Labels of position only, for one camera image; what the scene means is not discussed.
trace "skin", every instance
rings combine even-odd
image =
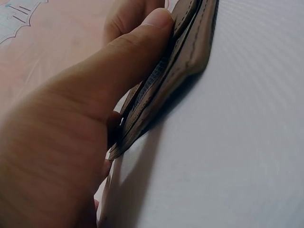
[[[0,227],[96,227],[93,196],[111,168],[105,155],[121,119],[113,108],[166,48],[173,25],[168,12],[161,27],[140,25],[163,5],[118,0],[103,49],[54,76],[1,119]]]

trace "leather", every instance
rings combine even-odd
[[[218,0],[179,0],[166,52],[154,71],[130,90],[121,109],[122,132],[110,150],[110,160],[123,154],[142,135],[170,95],[208,63]]]

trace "fingernail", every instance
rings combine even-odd
[[[143,20],[142,25],[153,25],[161,29],[166,27],[171,21],[173,21],[173,19],[170,12],[164,8],[158,8]]]

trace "white surface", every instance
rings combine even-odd
[[[114,228],[304,227],[304,1],[220,0],[203,77],[115,163]]]

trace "wallet stitching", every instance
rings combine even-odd
[[[177,29],[180,28],[181,23],[185,20],[187,14],[189,13],[189,9],[191,7],[192,1],[190,1],[189,6],[188,6],[188,10],[186,11],[185,15],[182,17],[181,21],[179,22],[179,24],[177,25],[177,27],[174,29],[174,31],[176,31]]]
[[[190,53],[190,60],[186,63],[186,69],[189,67],[189,62],[193,59],[194,50],[195,50],[196,42],[197,42],[197,39],[198,39],[199,29],[200,29],[201,23],[202,23],[202,21],[203,21],[203,17],[204,17],[204,14],[205,14],[205,10],[206,10],[206,6],[207,6],[207,4],[208,4],[208,1],[209,1],[209,0],[207,0],[206,3],[205,3],[205,5],[204,5],[203,13],[202,13],[202,15],[201,15],[201,18],[200,18],[200,21],[199,21],[199,25],[198,25],[198,28],[197,28],[197,31],[196,31],[196,34],[195,34],[195,38],[194,38],[194,41],[193,41],[193,44],[192,44],[192,51],[191,51],[191,53]],[[174,75],[175,75],[177,72],[179,72],[180,70],[181,70],[180,67],[177,68],[177,69],[171,74],[170,77],[174,76]],[[149,101],[150,98],[151,98],[151,96],[148,97],[147,101],[146,101],[146,102],[144,103],[144,105],[140,108],[138,114],[136,115],[136,117],[135,117],[134,120],[132,121],[130,127],[126,130],[128,133],[129,133],[129,130],[132,128],[132,126],[133,126],[135,120],[137,120],[138,116],[139,116],[139,115],[142,115],[142,110],[145,108],[145,105],[147,104],[147,102]]]
[[[205,15],[205,10],[206,10],[206,6],[207,6],[207,4],[208,4],[208,1],[209,1],[209,0],[206,1],[205,6],[204,6],[204,9],[203,9],[203,13],[202,13],[202,15],[201,15],[201,17],[200,17],[198,29],[197,29],[197,31],[196,31],[196,33],[195,33],[194,41],[193,41],[193,44],[192,44],[192,50],[191,50],[191,53],[190,53],[190,59],[189,59],[189,61],[187,61],[187,63],[186,63],[186,68],[185,68],[185,69],[189,68],[189,62],[193,59],[194,50],[195,50],[195,47],[196,47],[196,42],[197,42],[197,40],[198,40],[199,29],[200,29],[200,27],[201,27],[201,23],[202,23],[202,21],[203,21],[204,15]],[[180,67],[177,68],[169,77],[173,77],[173,76],[174,76],[177,72],[179,72],[180,70],[181,70]]]
[[[142,108],[139,110],[139,113],[141,113],[141,111],[143,110],[143,108],[144,108],[144,105],[143,105]]]
[[[186,63],[186,69],[188,68],[188,63],[193,59],[193,54],[194,54],[194,50],[195,50],[195,46],[196,46],[195,44],[196,44],[196,41],[197,41],[197,39],[198,39],[199,29],[200,29],[201,23],[202,23],[202,21],[203,21],[203,17],[204,17],[204,14],[205,14],[205,10],[206,10],[206,6],[207,6],[208,1],[209,1],[209,0],[207,0],[206,3],[205,3],[204,9],[203,9],[203,13],[202,13],[201,18],[200,18],[200,21],[199,21],[199,25],[198,25],[198,28],[197,28],[197,31],[196,31],[196,34],[195,34],[195,39],[194,39],[193,44],[192,44],[192,51],[191,51],[191,54],[190,54],[190,60]],[[172,77],[173,75],[175,75],[178,71],[180,71],[180,69],[181,69],[180,67],[179,67],[178,69],[176,69],[176,70],[174,71],[174,73],[171,74],[171,77]],[[137,119],[137,117],[138,117],[140,114],[142,114],[142,110],[144,109],[146,103],[148,102],[148,100],[149,100],[150,98],[151,98],[151,96],[147,99],[147,101],[146,101],[146,102],[144,103],[144,105],[141,107],[141,109],[139,110],[138,114],[135,116],[135,119]],[[133,125],[134,122],[135,122],[135,120],[132,121],[131,126],[127,129],[127,131],[130,130],[130,128],[132,127],[132,125]]]
[[[189,8],[191,7],[191,3],[192,3],[192,1],[190,1],[190,3],[189,3]],[[174,52],[174,50],[172,51],[172,53]],[[151,85],[151,87],[153,86],[155,84],[155,82]],[[143,100],[143,98],[139,101],[139,102],[141,102]]]

